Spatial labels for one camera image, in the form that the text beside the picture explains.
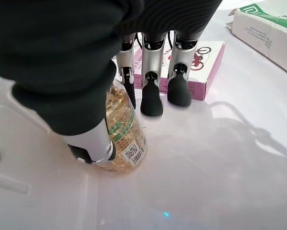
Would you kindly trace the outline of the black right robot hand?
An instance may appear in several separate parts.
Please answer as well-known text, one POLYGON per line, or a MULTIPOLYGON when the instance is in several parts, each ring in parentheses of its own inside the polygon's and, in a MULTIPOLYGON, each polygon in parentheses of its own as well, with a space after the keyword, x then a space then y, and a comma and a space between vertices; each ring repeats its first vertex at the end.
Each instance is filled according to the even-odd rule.
POLYGON ((112 61, 137 32, 196 40, 218 0, 0 0, 0 77, 86 163, 112 161, 106 122, 112 61))

